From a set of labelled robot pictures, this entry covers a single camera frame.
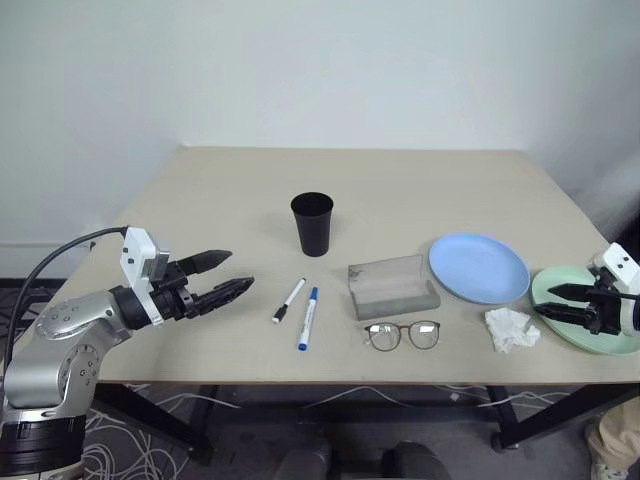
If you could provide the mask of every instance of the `gray floor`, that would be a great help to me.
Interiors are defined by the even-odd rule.
[[[448,393],[429,387],[380,388],[394,398],[408,403],[416,399],[441,399],[443,395],[444,398],[448,397]],[[576,387],[567,387],[566,391],[574,388]],[[237,403],[268,401],[269,398],[300,399],[306,402],[326,398],[341,390],[344,388],[225,387],[220,391],[219,398]],[[154,386],[149,395],[152,399],[158,399],[178,391],[193,391],[193,389]],[[544,389],[536,389],[538,393],[544,391]],[[357,392],[344,401],[349,399],[377,400],[370,392]],[[178,415],[187,418],[191,407],[192,404],[181,408]],[[519,416],[527,416],[534,412],[524,408],[518,408],[517,411]],[[364,469],[375,468],[384,450],[393,447],[399,441],[411,440],[427,445],[438,454],[447,465],[453,479],[582,480],[590,478],[590,460],[582,437],[583,428],[584,423],[572,424],[558,433],[528,442],[518,450],[497,454],[489,445],[490,435],[495,431],[496,425],[482,422],[329,426],[267,424],[229,426],[222,429],[211,425],[209,434],[212,438],[218,439],[212,464],[203,467],[191,462],[180,478],[184,480],[271,479],[279,463],[291,448],[323,437],[329,440],[340,459],[355,472],[345,475],[344,478],[365,478]],[[88,440],[90,442],[106,441],[112,445],[116,457],[122,461],[123,466],[126,466],[135,458],[132,457],[130,446],[126,443],[118,443],[118,438],[122,437],[118,437],[117,432],[110,435],[113,436],[92,435]],[[160,440],[155,440],[154,446],[169,448]],[[173,454],[178,462],[186,458],[184,453],[177,449],[174,449]],[[637,466],[629,478],[640,478]]]

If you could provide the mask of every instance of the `eyeglass lens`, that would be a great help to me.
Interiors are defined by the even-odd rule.
[[[431,322],[418,322],[409,328],[409,338],[416,348],[427,350],[438,341],[438,327]]]
[[[369,327],[369,339],[378,350],[388,352],[400,343],[400,329],[392,323],[378,323]]]

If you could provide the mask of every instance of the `wooden tabletop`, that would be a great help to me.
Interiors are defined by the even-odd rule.
[[[289,208],[298,193],[321,191],[335,207],[323,257],[302,254]],[[494,237],[532,274],[584,265],[607,243],[544,170],[514,151],[384,151],[264,148],[179,150],[115,224],[142,226],[169,245],[172,259],[206,249],[234,255],[190,277],[203,293],[253,275],[251,289],[204,317],[138,331],[105,358],[100,378],[117,382],[549,384],[638,381],[640,356],[582,351],[536,319],[533,348],[494,351],[483,321],[492,307],[448,293],[442,305],[394,317],[440,322],[429,351],[403,341],[392,352],[367,345],[347,287],[347,266],[427,254],[452,232]],[[122,240],[105,238],[57,299],[124,283]],[[300,277],[308,283],[280,325],[275,309]],[[319,301],[309,350],[296,348],[311,286]],[[531,313],[529,297],[510,305]]]

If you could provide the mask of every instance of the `blue marker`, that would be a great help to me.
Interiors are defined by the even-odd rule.
[[[309,346],[309,336],[311,335],[311,325],[313,325],[313,314],[316,311],[316,303],[318,301],[318,287],[313,287],[311,297],[309,297],[309,306],[304,316],[304,324],[302,325],[302,333],[298,342],[298,350],[304,352]]]

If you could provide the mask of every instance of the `tissue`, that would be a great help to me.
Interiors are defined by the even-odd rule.
[[[514,345],[533,347],[540,330],[529,322],[529,315],[508,308],[490,310],[484,314],[496,351],[509,353]]]

